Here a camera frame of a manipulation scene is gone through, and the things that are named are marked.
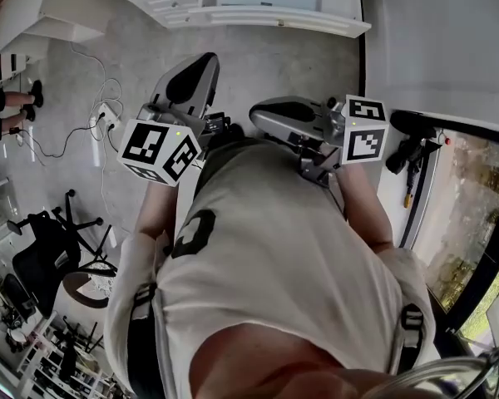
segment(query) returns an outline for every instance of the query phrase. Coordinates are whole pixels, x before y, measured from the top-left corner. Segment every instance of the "glass door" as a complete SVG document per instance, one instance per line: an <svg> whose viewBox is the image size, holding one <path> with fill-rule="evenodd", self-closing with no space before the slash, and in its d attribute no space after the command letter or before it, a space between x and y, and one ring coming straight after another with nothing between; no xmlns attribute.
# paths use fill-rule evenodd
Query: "glass door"
<svg viewBox="0 0 499 399"><path fill-rule="evenodd" d="M499 294L499 136L447 123L463 128L440 133L451 144L438 154L413 250L443 325L489 344L486 312Z"/></svg>

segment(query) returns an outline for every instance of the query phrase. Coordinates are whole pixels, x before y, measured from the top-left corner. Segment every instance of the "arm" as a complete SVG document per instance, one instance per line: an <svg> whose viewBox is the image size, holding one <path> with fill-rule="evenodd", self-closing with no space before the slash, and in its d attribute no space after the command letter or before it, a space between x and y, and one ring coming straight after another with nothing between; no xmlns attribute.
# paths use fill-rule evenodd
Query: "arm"
<svg viewBox="0 0 499 399"><path fill-rule="evenodd" d="M349 225L374 253L393 249L392 225L362 165L340 167L337 179Z"/></svg>
<svg viewBox="0 0 499 399"><path fill-rule="evenodd" d="M118 378L131 390L128 362L128 332L136 294L155 282L156 241L165 231L174 243L177 188L149 183L135 234L122 244L118 274L106 310L104 344L107 359Z"/></svg>
<svg viewBox="0 0 499 399"><path fill-rule="evenodd" d="M166 231L170 243L174 243L175 211L178 187L150 182L136 221L135 231L156 239Z"/></svg>

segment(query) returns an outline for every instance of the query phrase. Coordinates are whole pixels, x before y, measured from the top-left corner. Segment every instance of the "window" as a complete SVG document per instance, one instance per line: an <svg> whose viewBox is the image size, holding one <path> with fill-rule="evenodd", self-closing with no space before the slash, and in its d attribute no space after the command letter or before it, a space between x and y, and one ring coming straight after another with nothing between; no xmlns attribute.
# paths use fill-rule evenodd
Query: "window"
<svg viewBox="0 0 499 399"><path fill-rule="evenodd" d="M428 241L414 249L427 264L428 287L448 312L481 259L489 258L485 250L499 216L499 144L461 132L444 133L452 143L439 156L422 226ZM480 337L487 330L485 311L499 293L499 274L490 290L468 319L467 333Z"/></svg>

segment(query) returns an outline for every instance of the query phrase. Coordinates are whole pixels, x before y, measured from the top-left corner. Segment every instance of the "white t-shirt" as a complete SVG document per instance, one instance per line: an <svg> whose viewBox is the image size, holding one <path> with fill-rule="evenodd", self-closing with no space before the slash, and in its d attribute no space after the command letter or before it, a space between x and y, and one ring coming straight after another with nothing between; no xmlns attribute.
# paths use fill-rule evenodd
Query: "white t-shirt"
<svg viewBox="0 0 499 399"><path fill-rule="evenodd" d="M133 297L152 279L162 303L161 375L179 398L191 398L190 363L200 345L241 323L302 337L345 368L392 373L403 345L401 311L414 303L424 315L423 345L432 344L434 319L413 253L374 254L328 191L301 178L295 155L277 145L253 145L227 162L184 226L167 259L162 241L156 247L145 235L122 246L105 341L128 386Z"/></svg>

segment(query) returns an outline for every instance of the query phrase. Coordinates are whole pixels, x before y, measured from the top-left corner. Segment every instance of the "white shelf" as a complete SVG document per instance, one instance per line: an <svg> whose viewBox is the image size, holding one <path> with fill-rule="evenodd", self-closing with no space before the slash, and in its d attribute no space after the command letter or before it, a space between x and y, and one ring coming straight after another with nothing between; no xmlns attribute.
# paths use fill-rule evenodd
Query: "white shelf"
<svg viewBox="0 0 499 399"><path fill-rule="evenodd" d="M59 380L59 377L57 376L57 374L55 372L52 373L52 374L54 374L54 377L55 377L54 378L54 377L50 377L48 374L46 374L41 368L37 368L36 371L39 371L44 377L46 377L48 380L50 380L52 383L54 383L60 389L67 392L69 395L76 397L77 399L80 399L81 397L88 397L88 395L86 395L83 392L75 392L74 390L72 390L72 388L70 386L68 386L66 383L62 382L61 380Z"/></svg>
<svg viewBox="0 0 499 399"><path fill-rule="evenodd" d="M50 353L57 353L60 357L64 356L63 352L56 347L54 347L53 350L50 351ZM49 361L52 365L55 365L56 367L61 367L60 365L57 365L55 362L52 362L48 357L43 357L43 359L46 359L47 361ZM88 374L91 377L94 377L94 378L98 377L98 374L96 374L91 369L81 365L78 361L76 361L76 368L78 368L80 371Z"/></svg>
<svg viewBox="0 0 499 399"><path fill-rule="evenodd" d="M363 22L361 0L316 0L316 10L268 5L222 6L218 0L129 1L167 28L264 25L301 28L346 37L358 37L371 28L370 24ZM313 1L303 0L297 6L312 7Z"/></svg>
<svg viewBox="0 0 499 399"><path fill-rule="evenodd" d="M24 32L73 42L99 37L105 33L115 1L4 0L0 6L0 52ZM19 51L31 56L28 50L30 47Z"/></svg>
<svg viewBox="0 0 499 399"><path fill-rule="evenodd" d="M189 21L201 26L265 25L292 27L358 37L371 25L362 21L360 0L317 0L317 10L277 6L220 6L218 0L198 0Z"/></svg>

